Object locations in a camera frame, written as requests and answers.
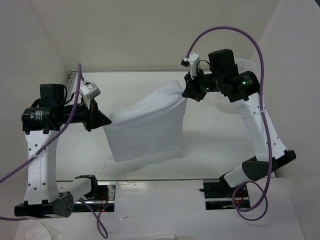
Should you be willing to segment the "white skirt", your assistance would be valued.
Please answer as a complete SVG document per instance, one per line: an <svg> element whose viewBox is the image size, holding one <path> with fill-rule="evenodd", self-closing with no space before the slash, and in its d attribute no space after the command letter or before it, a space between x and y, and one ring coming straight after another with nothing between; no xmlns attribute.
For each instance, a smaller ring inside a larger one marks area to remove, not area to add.
<svg viewBox="0 0 320 240"><path fill-rule="evenodd" d="M111 109L111 124L103 126L116 162L157 155L181 148L187 99L177 80L131 106Z"/></svg>

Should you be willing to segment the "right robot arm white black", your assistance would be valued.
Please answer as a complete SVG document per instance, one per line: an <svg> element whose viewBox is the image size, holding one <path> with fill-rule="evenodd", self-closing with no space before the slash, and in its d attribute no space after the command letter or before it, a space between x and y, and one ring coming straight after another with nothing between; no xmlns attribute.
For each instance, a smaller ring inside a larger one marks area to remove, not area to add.
<svg viewBox="0 0 320 240"><path fill-rule="evenodd" d="M222 93L241 116L255 151L254 157L220 177L219 192L229 197L240 184L266 177L269 162L274 172L297 156L282 143L266 107L260 105L260 83L256 75L252 71L240 73L230 49L211 52L208 59L210 73L198 67L198 54L191 53L182 59L181 65L189 69L184 77L186 87L182 96L199 102L209 92Z"/></svg>

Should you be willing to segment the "aluminium table edge rail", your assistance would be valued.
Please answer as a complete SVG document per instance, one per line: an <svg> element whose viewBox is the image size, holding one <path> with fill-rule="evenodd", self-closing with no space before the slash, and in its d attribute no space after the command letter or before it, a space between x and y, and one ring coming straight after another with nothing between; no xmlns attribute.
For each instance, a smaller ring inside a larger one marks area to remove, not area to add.
<svg viewBox="0 0 320 240"><path fill-rule="evenodd" d="M71 98L71 95L73 93L74 90L74 84L77 81L77 71L71 71L69 74L69 79L67 81L67 100L69 100Z"/></svg>

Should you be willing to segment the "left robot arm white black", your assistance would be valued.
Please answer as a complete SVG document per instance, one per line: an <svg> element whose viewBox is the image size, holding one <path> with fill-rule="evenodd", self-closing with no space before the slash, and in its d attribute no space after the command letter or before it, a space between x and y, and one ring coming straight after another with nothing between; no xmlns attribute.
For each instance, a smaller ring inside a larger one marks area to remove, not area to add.
<svg viewBox="0 0 320 240"><path fill-rule="evenodd" d="M95 101L101 91L94 83L79 88L81 100L74 105L67 101L63 84L42 84L40 97L22 116L22 130L28 147L28 179L23 202L14 207L14 215L26 219L68 218L74 203L82 196L88 200L98 197L100 188L94 175L79 175L66 190L59 190L56 178L56 157L62 128L82 123L90 132L109 125L111 120Z"/></svg>

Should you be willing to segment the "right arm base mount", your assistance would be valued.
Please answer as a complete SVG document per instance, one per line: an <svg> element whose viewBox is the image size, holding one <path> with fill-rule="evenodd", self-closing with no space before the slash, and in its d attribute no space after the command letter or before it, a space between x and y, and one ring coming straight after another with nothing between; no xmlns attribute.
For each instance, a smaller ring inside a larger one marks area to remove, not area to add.
<svg viewBox="0 0 320 240"><path fill-rule="evenodd" d="M204 194L206 210L230 210L232 205L233 188L224 186L217 179L203 180L203 187L199 189ZM243 186L235 195L235 204L241 209L251 207L247 186Z"/></svg>

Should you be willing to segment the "white perforated plastic basket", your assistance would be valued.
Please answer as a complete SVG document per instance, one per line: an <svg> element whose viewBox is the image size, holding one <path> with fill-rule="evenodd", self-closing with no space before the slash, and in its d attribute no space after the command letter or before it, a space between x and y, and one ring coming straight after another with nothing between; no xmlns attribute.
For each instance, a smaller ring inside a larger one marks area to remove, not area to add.
<svg viewBox="0 0 320 240"><path fill-rule="evenodd" d="M246 71L256 72L257 68L255 63L246 58L235 58L235 63L237 64L238 72L243 73ZM228 97L221 93L217 93L214 97L214 104L218 108L228 109L229 111L235 111L234 106L230 103Z"/></svg>

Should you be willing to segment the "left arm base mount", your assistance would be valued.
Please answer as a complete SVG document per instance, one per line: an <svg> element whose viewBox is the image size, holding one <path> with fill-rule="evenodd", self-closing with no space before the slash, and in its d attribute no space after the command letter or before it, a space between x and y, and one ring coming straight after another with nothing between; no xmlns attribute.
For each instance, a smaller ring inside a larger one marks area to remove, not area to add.
<svg viewBox="0 0 320 240"><path fill-rule="evenodd" d="M116 182L99 181L94 196L82 196L80 199L87 203L95 213L111 213L115 211Z"/></svg>

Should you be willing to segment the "crumpled white tissue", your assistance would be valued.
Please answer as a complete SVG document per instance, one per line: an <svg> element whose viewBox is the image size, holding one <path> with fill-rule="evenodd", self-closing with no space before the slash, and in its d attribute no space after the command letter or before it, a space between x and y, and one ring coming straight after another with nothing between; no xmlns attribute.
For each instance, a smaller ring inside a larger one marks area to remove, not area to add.
<svg viewBox="0 0 320 240"><path fill-rule="evenodd" d="M25 234L27 240L62 240L63 234L42 223L36 223Z"/></svg>

